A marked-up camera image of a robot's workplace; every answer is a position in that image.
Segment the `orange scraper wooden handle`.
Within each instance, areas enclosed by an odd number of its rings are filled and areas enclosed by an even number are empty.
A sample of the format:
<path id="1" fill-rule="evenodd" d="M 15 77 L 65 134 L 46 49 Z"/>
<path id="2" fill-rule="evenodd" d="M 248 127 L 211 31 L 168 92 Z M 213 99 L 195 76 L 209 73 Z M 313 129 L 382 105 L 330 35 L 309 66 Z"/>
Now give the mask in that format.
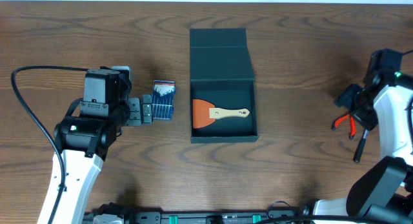
<path id="1" fill-rule="evenodd" d="M 218 119 L 227 117 L 248 117 L 250 111 L 247 108 L 225 109 L 216 107 L 213 103 L 203 99 L 192 100 L 192 126 L 195 129 L 211 125 Z"/>

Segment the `red handled pliers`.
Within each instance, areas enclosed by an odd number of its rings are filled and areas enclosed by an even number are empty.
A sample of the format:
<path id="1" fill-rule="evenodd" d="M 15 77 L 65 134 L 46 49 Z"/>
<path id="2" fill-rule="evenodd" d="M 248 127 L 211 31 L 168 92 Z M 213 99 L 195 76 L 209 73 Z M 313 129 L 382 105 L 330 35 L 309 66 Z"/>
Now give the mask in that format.
<path id="1" fill-rule="evenodd" d="M 337 127 L 345 120 L 348 120 L 350 125 L 350 132 L 348 134 L 348 138 L 353 139 L 356 135 L 356 122 L 349 112 L 335 119 L 332 123 L 331 130 L 335 131 Z"/>

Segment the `small steel claw hammer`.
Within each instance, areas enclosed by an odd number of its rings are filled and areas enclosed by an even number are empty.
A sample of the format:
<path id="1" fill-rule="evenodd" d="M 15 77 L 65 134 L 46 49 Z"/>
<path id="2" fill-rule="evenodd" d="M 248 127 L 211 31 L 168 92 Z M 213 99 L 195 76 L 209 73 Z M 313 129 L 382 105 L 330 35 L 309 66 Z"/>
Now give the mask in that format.
<path id="1" fill-rule="evenodd" d="M 368 136 L 368 130 L 364 129 L 363 135 L 362 135 L 361 139 L 359 140 L 358 146 L 357 146 L 356 151 L 354 153 L 353 162 L 355 162 L 355 163 L 359 163 L 360 160 L 361 160 L 367 136 Z"/>

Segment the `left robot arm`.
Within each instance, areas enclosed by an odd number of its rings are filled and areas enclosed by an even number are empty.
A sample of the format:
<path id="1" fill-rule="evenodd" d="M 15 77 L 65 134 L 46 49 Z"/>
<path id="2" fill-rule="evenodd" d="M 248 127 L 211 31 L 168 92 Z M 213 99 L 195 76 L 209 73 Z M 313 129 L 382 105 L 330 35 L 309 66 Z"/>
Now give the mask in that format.
<path id="1" fill-rule="evenodd" d="M 130 97 L 129 66 L 90 69 L 83 96 L 55 126 L 57 152 L 39 223 L 81 223 L 91 189 L 123 127 L 152 122 L 148 96 Z"/>

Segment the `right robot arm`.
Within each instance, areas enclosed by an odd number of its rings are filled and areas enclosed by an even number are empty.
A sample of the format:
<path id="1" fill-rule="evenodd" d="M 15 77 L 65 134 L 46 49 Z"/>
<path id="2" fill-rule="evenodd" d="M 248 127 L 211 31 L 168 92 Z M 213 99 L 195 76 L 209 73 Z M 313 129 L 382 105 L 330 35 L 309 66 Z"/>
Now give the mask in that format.
<path id="1" fill-rule="evenodd" d="M 351 84 L 335 104 L 364 129 L 354 155 L 361 159 L 365 139 L 379 130 L 379 162 L 344 198 L 317 199 L 303 213 L 312 223 L 412 223 L 412 76 L 401 72 L 406 54 L 375 51 L 363 85 Z"/>

